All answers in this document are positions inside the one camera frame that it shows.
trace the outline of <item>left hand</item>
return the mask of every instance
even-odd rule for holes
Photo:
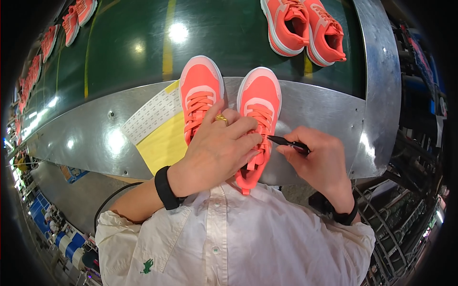
[[[176,197],[186,197],[221,184],[258,154],[252,148],[262,142],[262,136],[246,134],[256,130],[256,119],[225,109],[222,114],[228,120],[226,126],[224,120],[215,121],[223,105],[221,100],[207,111],[185,157],[167,171]]]

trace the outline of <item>green polo logo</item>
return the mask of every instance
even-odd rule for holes
[[[154,262],[152,259],[150,260],[147,260],[145,263],[143,263],[143,265],[145,266],[145,269],[143,269],[143,272],[140,271],[140,273],[143,273],[143,274],[148,274],[151,272],[150,268],[153,266]]]

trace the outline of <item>shoelace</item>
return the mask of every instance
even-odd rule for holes
[[[191,121],[185,126],[185,133],[191,130],[191,136],[197,132],[198,127],[202,123],[202,119],[205,112],[210,108],[209,104],[213,104],[213,100],[208,97],[212,97],[211,92],[195,92],[188,97],[188,116],[185,115],[186,122]]]
[[[70,16],[65,18],[64,22],[62,23],[62,26],[64,27],[64,30],[65,30],[65,34],[68,34],[68,32],[70,31],[70,20],[68,18],[70,18]]]
[[[283,4],[289,4],[290,7],[295,7],[299,10],[305,9],[304,5],[301,2],[299,2],[299,0],[283,0],[282,2]]]
[[[271,134],[271,122],[272,122],[272,111],[269,110],[262,104],[249,104],[247,109],[252,109],[247,116],[251,116],[258,121],[258,128],[256,131],[251,131],[251,133],[258,132],[262,136],[262,142],[257,145],[257,149],[261,152],[265,152],[268,148],[272,146],[267,136]],[[248,170],[254,170],[254,165],[256,162],[256,157],[248,162]]]
[[[319,6],[315,6],[315,8],[318,9],[318,14],[324,15],[325,20],[331,21],[331,25],[334,25],[335,27],[340,26],[339,22],[337,22],[331,15],[329,15],[328,12],[324,10],[324,8],[321,8]]]
[[[83,0],[76,0],[76,12],[79,14],[81,14],[83,11],[84,11],[85,7],[84,7],[84,1]]]

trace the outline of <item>shirt sleeve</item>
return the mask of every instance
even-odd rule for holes
[[[100,215],[95,243],[104,285],[125,285],[140,228],[110,210]]]
[[[362,222],[344,226],[335,221],[327,221],[326,226],[343,247],[345,257],[348,260],[346,265],[350,265],[349,269],[346,270],[347,273],[356,278],[356,285],[361,285],[369,269],[371,255],[374,251],[374,230]]]

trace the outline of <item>yellow paper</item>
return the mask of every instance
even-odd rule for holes
[[[137,144],[140,155],[154,176],[160,168],[171,166],[185,156],[188,146],[184,129],[185,119],[180,112]]]

